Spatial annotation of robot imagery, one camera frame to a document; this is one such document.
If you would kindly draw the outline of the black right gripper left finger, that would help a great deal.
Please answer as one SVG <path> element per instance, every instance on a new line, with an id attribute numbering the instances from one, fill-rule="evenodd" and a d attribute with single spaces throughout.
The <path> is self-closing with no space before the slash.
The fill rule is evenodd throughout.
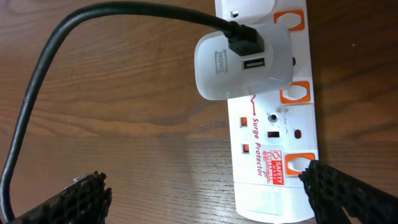
<path id="1" fill-rule="evenodd" d="M 105 224 L 112 201 L 106 174 L 84 175 L 60 193 L 7 224 Z"/>

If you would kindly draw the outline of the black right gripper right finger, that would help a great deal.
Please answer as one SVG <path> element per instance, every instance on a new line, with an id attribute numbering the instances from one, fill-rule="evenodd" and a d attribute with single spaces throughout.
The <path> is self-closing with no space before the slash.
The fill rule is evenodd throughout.
<path id="1" fill-rule="evenodd" d="M 298 175 L 317 223 L 397 224 L 397 197 L 318 160 Z"/>

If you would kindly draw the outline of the white power strip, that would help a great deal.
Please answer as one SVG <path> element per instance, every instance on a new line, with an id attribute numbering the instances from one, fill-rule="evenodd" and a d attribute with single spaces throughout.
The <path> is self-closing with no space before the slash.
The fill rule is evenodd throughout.
<path id="1" fill-rule="evenodd" d="M 215 1 L 216 15 L 289 30 L 293 81 L 288 89 L 228 101 L 236 211 L 264 223 L 295 223 L 314 212 L 299 175 L 318 159 L 305 0 Z"/>

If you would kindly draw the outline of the white USB charger adapter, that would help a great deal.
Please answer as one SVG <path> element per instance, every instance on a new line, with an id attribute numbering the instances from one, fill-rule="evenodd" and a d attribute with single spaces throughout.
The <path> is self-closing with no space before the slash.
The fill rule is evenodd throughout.
<path id="1" fill-rule="evenodd" d="M 252 25 L 265 51 L 239 56 L 221 32 L 203 36 L 194 53 L 198 92 L 207 100 L 227 100 L 287 88 L 293 79 L 292 43 L 277 24 Z"/>

